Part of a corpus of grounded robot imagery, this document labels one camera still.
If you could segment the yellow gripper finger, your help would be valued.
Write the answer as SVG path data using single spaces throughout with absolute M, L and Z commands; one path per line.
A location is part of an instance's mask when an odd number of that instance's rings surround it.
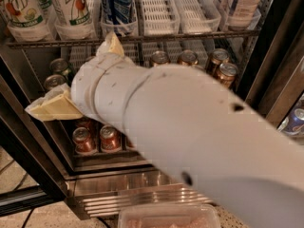
M 28 105 L 25 111 L 41 122 L 76 120 L 83 117 L 83 114 L 71 101 L 70 87 L 67 84 L 54 87 L 44 97 Z
M 114 53 L 124 57 L 124 48 L 117 35 L 113 31 L 109 32 L 106 35 L 104 41 L 101 43 L 101 45 L 96 51 L 97 56 L 104 53 Z

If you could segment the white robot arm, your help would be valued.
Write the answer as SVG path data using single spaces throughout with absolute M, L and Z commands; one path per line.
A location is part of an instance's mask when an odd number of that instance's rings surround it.
M 304 228 L 304 148 L 190 66 L 136 66 L 115 33 L 71 85 L 30 104 L 42 122 L 87 116 L 124 133 L 158 169 L 250 228 Z

